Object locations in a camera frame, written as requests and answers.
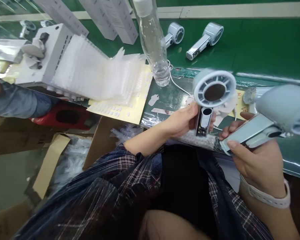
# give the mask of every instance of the sleeve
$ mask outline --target sleeve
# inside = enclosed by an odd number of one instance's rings
[[[141,153],[135,156],[119,145],[51,196],[13,239],[76,240],[84,232],[93,232],[91,228],[102,226],[118,197],[116,186],[109,180],[131,170],[142,159]]]

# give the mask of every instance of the cardboard flap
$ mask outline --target cardboard flap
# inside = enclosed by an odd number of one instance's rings
[[[30,218],[30,209],[22,202],[0,212],[0,240],[10,239]]]
[[[33,184],[33,189],[38,193],[41,199],[44,198],[47,192],[50,180],[57,166],[59,157],[68,145],[69,141],[70,138],[60,134],[56,134],[53,137],[48,152],[43,159],[43,163],[38,173],[37,179]]]
[[[116,148],[116,137],[110,137],[112,128],[119,128],[124,125],[124,121],[102,116],[94,133],[92,143],[83,165],[83,170],[88,169],[93,163],[104,154]]]

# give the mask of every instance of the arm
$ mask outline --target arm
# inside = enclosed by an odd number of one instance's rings
[[[252,115],[241,114],[250,119]],[[232,122],[220,135],[223,140],[244,121]],[[228,146],[235,154],[233,158],[238,171],[252,186],[275,198],[284,198],[286,190],[283,176],[283,158],[276,140],[271,140],[250,152],[235,141],[229,141]],[[300,236],[293,222],[290,208],[280,209],[271,207],[252,197],[241,185],[239,195],[250,211],[263,221],[269,228],[274,239],[299,240]]]
[[[171,137],[179,137],[194,128],[195,116],[199,106],[195,101],[185,108],[174,112],[167,120],[157,124],[147,131],[129,139],[124,143],[125,148],[133,154],[139,152],[143,156],[149,156],[156,152]],[[215,114],[211,119],[210,131],[213,128]]]

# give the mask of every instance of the red object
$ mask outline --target red object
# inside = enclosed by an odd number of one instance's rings
[[[85,107],[60,101],[43,117],[30,120],[38,125],[89,130],[90,128],[84,125],[89,117],[90,113]]]

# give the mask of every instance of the cardboard box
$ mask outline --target cardboard box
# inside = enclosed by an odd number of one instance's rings
[[[62,0],[34,0],[34,2],[47,13],[57,24],[63,23],[77,35],[88,36],[89,31],[76,18]]]
[[[121,41],[133,45],[138,37],[125,0],[101,0]]]
[[[63,132],[67,128],[55,128],[50,126],[41,126],[31,122],[30,119],[23,118],[6,118],[0,117],[0,132]]]
[[[98,158],[116,148],[116,142],[118,139],[110,137],[111,129],[122,127],[124,123],[124,121],[114,118],[105,116],[101,117],[98,127],[94,133],[86,161],[84,162],[83,170],[87,170]]]
[[[48,147],[55,132],[0,132],[0,154]]]
[[[30,209],[24,201],[0,211],[0,240],[9,240],[30,218]]]
[[[83,170],[88,169],[102,155],[111,152],[116,147],[118,141],[115,137],[110,137],[112,128],[123,126],[124,122],[108,117],[102,117],[93,136],[89,152],[83,165]],[[49,146],[48,152],[43,159],[38,176],[33,184],[33,190],[43,199],[49,187],[58,160],[70,141],[65,134],[55,134]]]
[[[118,33],[112,25],[108,15],[105,13],[105,9],[101,2],[96,0],[79,0],[79,2],[87,11],[104,38],[113,41]]]

